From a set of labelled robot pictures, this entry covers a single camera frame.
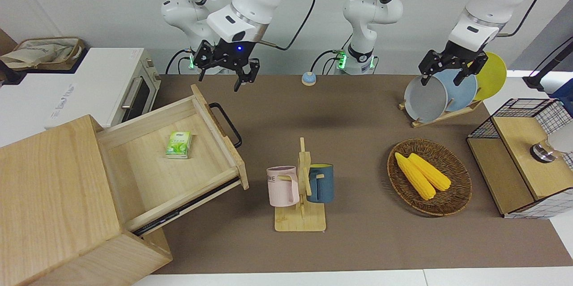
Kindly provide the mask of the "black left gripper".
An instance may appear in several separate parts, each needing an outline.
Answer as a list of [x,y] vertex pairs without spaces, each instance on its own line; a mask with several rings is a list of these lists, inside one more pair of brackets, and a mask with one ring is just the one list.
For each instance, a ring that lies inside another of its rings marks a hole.
[[430,78],[439,71],[459,68],[460,71],[453,80],[455,86],[459,86],[465,78],[479,74],[487,60],[488,56],[483,49],[472,51],[453,41],[447,41],[442,52],[428,50],[418,64],[422,75],[421,84],[426,86]]

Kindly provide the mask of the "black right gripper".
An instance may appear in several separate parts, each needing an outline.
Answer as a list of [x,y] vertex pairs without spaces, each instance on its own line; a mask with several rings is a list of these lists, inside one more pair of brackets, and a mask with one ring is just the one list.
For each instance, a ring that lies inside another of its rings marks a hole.
[[[193,65],[199,69],[198,80],[203,80],[207,69],[222,67],[233,70],[238,77],[233,87],[234,92],[237,92],[242,84],[255,82],[260,69],[260,60],[250,58],[255,45],[256,43],[250,41],[227,43],[224,40],[220,40],[217,45],[208,41],[201,43],[192,59]],[[243,69],[246,65],[249,66],[248,73]]]

